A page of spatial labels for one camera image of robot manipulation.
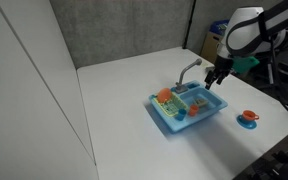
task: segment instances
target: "toy sink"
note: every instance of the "toy sink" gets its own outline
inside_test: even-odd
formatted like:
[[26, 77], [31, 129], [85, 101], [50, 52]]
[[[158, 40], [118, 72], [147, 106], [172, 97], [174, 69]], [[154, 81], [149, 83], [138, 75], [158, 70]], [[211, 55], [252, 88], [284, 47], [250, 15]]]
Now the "toy sink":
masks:
[[[154, 108], [173, 132], [178, 132], [190, 125], [193, 125], [227, 106], [227, 103], [223, 99], [218, 97], [212, 91], [205, 89], [197, 81], [191, 81], [184, 85], [188, 90], [180, 94], [175, 92], [175, 87], [171, 88], [172, 97], [168, 102], [159, 103], [156, 98], [157, 94], [149, 97]], [[187, 114], [183, 120], [177, 120], [176, 116], [178, 110], [185, 109], [188, 112], [189, 107], [192, 104], [196, 104], [196, 99], [206, 100], [207, 104], [201, 106], [195, 116], [189, 116]]]

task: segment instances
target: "cup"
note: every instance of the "cup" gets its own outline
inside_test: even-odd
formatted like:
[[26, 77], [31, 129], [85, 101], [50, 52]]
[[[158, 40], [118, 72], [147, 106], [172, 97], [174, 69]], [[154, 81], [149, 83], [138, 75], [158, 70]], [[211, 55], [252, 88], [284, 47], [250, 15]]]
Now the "cup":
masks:
[[197, 105], [195, 105], [195, 104], [192, 104], [191, 105], [191, 107], [190, 107], [190, 111], [188, 112], [188, 115], [190, 115], [190, 116], [195, 116], [196, 115], [196, 113], [198, 112], [198, 106]]
[[176, 119], [179, 121], [182, 121], [184, 119], [184, 117], [186, 116], [186, 110], [185, 109], [179, 109], [178, 113], [176, 115]]
[[258, 120], [260, 117], [253, 111], [245, 110], [241, 116], [241, 121], [245, 124], [251, 123], [254, 120]]

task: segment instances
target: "white table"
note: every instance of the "white table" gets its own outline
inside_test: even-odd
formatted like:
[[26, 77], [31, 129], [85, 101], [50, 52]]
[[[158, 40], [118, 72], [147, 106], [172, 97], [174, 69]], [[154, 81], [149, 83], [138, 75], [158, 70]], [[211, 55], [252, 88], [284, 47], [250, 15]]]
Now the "white table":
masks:
[[[170, 134], [148, 97], [197, 58], [174, 48], [78, 70], [100, 180], [231, 179], [288, 135], [282, 106], [233, 76], [211, 88], [228, 107]], [[205, 84], [210, 65], [203, 60], [184, 82]], [[260, 116], [254, 130], [236, 122], [245, 109]]]

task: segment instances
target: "white wall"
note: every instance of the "white wall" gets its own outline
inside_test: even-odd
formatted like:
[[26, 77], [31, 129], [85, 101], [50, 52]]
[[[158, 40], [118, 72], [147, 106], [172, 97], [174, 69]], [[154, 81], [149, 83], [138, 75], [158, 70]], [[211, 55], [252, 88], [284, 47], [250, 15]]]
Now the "white wall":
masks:
[[97, 180], [96, 166], [0, 14], [0, 180]]
[[49, 0], [0, 0], [0, 7], [94, 159], [76, 70]]

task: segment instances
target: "blue saucer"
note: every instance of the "blue saucer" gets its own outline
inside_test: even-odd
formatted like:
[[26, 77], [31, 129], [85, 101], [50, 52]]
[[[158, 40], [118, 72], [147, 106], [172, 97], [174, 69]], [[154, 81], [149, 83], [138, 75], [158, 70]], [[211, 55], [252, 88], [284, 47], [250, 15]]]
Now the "blue saucer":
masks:
[[255, 129], [257, 126], [255, 121], [244, 123], [244, 121], [242, 119], [242, 115], [237, 116], [236, 120], [241, 126], [243, 126], [246, 129]]

